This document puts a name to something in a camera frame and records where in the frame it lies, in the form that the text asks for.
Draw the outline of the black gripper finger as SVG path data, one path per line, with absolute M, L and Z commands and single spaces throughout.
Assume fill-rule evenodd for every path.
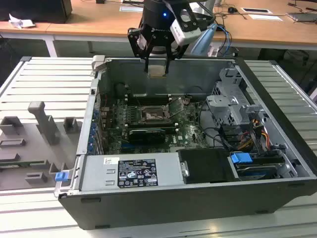
M 153 36 L 148 27 L 129 28 L 128 40 L 135 57 L 145 61 L 144 72 L 148 73 L 149 57 L 153 49 Z M 145 46 L 141 48 L 138 43 L 145 41 Z
M 175 59 L 181 59 L 186 52 L 186 46 L 178 46 L 176 50 L 172 51 L 171 44 L 165 46 L 166 49 L 166 64 L 165 64 L 165 74 L 169 72 L 170 62 Z

